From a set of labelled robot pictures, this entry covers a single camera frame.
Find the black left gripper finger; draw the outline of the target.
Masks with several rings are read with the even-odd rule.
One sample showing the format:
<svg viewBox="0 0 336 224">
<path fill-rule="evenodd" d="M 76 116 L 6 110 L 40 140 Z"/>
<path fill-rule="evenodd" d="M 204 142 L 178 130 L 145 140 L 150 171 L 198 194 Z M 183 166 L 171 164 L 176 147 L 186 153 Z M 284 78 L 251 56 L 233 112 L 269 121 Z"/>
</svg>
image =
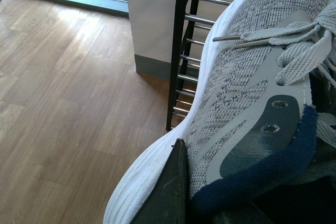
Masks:
<svg viewBox="0 0 336 224">
<path fill-rule="evenodd" d="M 186 223 L 188 158 L 178 138 L 152 190 L 132 223 Z"/>
</svg>

